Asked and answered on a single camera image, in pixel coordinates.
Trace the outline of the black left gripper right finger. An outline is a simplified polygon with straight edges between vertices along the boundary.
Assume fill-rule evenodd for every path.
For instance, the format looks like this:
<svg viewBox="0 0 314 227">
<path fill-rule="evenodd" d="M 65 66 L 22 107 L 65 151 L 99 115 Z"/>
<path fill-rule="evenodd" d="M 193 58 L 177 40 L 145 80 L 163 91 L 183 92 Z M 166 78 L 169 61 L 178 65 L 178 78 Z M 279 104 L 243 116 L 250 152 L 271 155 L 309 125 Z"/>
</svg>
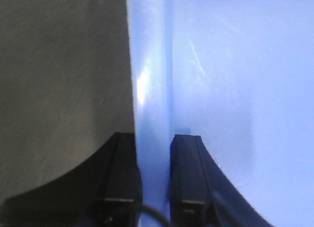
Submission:
<svg viewBox="0 0 314 227">
<path fill-rule="evenodd" d="M 269 227 L 237 191 L 200 136 L 171 143 L 170 216 L 176 227 Z"/>
</svg>

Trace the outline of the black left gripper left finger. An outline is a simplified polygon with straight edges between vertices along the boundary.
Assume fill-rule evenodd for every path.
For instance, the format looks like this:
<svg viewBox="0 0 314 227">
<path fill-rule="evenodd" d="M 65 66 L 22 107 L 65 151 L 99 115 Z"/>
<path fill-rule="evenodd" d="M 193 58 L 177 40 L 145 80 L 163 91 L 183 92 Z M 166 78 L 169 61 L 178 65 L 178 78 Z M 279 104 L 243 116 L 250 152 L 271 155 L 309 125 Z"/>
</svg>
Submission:
<svg viewBox="0 0 314 227">
<path fill-rule="evenodd" d="M 142 203 L 135 135 L 114 133 L 94 154 L 61 177 L 7 198 L 3 227 L 135 227 Z"/>
</svg>

